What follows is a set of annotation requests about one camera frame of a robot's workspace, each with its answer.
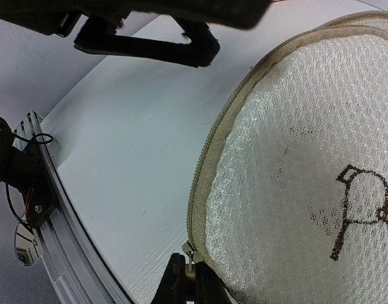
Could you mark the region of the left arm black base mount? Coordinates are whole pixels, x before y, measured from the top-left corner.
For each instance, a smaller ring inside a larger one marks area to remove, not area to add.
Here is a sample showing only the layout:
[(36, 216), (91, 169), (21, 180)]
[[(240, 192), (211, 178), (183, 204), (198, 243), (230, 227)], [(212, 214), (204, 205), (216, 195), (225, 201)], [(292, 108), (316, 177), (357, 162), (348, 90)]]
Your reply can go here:
[(39, 229), (55, 209), (58, 198), (48, 168), (42, 157), (42, 146), (53, 141), (46, 133), (26, 139), (14, 133), (0, 117), (0, 182), (17, 189), (25, 200), (25, 220), (19, 223)]

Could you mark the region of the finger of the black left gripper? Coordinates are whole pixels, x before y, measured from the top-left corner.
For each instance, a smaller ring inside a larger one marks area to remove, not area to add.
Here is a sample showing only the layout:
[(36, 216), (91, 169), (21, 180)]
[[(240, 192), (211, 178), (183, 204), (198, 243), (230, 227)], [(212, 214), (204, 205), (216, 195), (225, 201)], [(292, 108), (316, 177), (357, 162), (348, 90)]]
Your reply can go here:
[(190, 39), (189, 44), (117, 35), (115, 25), (100, 17), (87, 19), (74, 41), (74, 47), (87, 54), (147, 58), (189, 67), (207, 67), (220, 50), (208, 25), (174, 18)]
[(260, 22), (272, 2), (269, 0), (152, 0), (121, 3), (130, 11), (169, 15), (185, 20), (248, 30)]

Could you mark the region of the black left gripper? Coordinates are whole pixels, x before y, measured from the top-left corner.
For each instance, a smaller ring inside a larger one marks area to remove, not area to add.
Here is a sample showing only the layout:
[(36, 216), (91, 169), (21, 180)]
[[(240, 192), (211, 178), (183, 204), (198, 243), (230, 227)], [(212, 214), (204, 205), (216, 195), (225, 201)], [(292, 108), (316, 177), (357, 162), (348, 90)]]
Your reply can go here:
[(125, 1), (0, 0), (0, 19), (44, 35), (68, 36), (81, 15), (98, 16), (116, 27), (128, 17)]

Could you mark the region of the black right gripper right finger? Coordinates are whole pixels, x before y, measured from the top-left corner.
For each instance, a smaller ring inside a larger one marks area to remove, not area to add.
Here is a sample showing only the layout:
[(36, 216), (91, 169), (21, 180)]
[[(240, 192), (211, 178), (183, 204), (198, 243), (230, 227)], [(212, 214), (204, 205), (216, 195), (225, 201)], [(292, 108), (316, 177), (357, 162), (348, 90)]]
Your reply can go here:
[(232, 304), (224, 285), (216, 273), (205, 263), (195, 266), (195, 303)]

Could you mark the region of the metal zipper pull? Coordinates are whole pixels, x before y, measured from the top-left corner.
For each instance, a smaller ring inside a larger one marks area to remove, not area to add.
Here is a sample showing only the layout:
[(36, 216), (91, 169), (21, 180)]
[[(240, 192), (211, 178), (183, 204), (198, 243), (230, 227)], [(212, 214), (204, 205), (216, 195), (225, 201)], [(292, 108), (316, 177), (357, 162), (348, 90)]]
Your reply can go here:
[(189, 241), (182, 245), (182, 250), (188, 257), (188, 263), (186, 264), (186, 272), (188, 274), (195, 273), (195, 265), (202, 261), (202, 258), (197, 250), (195, 250)]

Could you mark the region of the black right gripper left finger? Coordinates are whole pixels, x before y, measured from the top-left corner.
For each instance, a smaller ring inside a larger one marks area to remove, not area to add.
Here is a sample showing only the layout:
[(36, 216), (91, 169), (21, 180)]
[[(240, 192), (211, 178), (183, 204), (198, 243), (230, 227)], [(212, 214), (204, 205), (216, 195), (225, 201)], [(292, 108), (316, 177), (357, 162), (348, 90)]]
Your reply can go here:
[(183, 255), (179, 253), (171, 255), (152, 304), (186, 303), (185, 265)]

